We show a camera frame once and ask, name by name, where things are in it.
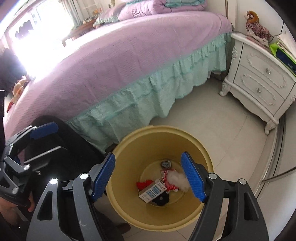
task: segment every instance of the pink bedspread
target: pink bedspread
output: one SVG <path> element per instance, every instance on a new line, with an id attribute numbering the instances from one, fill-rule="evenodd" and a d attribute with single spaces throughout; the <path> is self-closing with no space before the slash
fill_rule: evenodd
<path id="1" fill-rule="evenodd" d="M 41 115 L 68 121 L 231 31 L 225 17 L 200 11 L 151 15 L 93 30 L 67 46 L 65 58 L 47 76 L 26 87 L 6 117 L 5 135 L 12 136 Z"/>
<path id="2" fill-rule="evenodd" d="M 148 15 L 183 12 L 183 11 L 202 11 L 207 6 L 207 1 L 204 4 L 197 6 L 180 6 L 180 7 L 166 7 L 166 0 L 145 0 L 142 2 L 126 5 L 118 15 L 120 21 L 144 17 Z"/>

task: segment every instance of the trash can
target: trash can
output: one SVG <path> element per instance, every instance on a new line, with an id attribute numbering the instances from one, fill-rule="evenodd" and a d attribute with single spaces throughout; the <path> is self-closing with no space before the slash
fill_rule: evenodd
<path id="1" fill-rule="evenodd" d="M 116 212 L 130 224 L 150 231 L 175 231 L 196 220 L 203 204 L 191 189 L 186 193 L 171 191 L 170 201 L 159 207 L 145 203 L 136 186 L 136 182 L 161 178 L 160 163 L 165 159 L 171 160 L 172 168 L 183 172 L 184 151 L 213 172 L 206 149 L 185 131 L 171 126 L 148 126 L 126 136 L 113 151 L 116 164 L 106 188 Z"/>

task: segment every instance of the bed skirt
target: bed skirt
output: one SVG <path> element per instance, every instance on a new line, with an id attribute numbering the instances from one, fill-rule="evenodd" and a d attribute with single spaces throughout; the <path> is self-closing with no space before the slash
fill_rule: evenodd
<path id="1" fill-rule="evenodd" d="M 206 82 L 209 71 L 225 71 L 230 40 L 231 33 L 219 35 L 192 54 L 113 93 L 67 124 L 104 153 L 154 117 L 166 117 L 176 99 Z"/>

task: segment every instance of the white tissue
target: white tissue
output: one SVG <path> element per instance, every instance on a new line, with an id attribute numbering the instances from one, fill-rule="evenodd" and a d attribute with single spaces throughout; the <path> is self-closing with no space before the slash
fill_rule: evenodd
<path id="1" fill-rule="evenodd" d="M 177 171 L 170 171 L 167 175 L 167 181 L 178 187 L 182 192 L 187 192 L 190 188 L 190 184 L 183 173 Z"/>

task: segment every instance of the silver screw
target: silver screw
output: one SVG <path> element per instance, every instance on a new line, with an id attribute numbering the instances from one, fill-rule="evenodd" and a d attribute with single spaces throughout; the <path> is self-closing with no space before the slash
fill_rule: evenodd
<path id="1" fill-rule="evenodd" d="M 217 175 L 215 173 L 210 173 L 209 178 L 215 180 L 217 178 Z"/>
<path id="2" fill-rule="evenodd" d="M 239 183 L 242 184 L 242 185 L 246 185 L 247 184 L 247 181 L 245 179 L 241 178 L 239 180 Z"/>
<path id="3" fill-rule="evenodd" d="M 17 194 L 17 192 L 18 192 L 18 188 L 17 187 L 15 187 L 15 188 L 12 189 L 12 193 L 13 194 Z"/>
<path id="4" fill-rule="evenodd" d="M 28 170 L 29 168 L 30 168 L 30 165 L 29 165 L 29 164 L 24 165 L 24 170 L 25 170 L 25 171 Z"/>
<path id="5" fill-rule="evenodd" d="M 86 178 L 88 178 L 88 174 L 87 173 L 82 173 L 81 175 L 80 175 L 80 179 L 86 179 Z"/>
<path id="6" fill-rule="evenodd" d="M 57 179 L 56 179 L 56 178 L 53 178 L 53 179 L 51 179 L 51 180 L 49 181 L 49 183 L 50 183 L 51 185 L 54 185 L 54 184 L 57 183 Z"/>

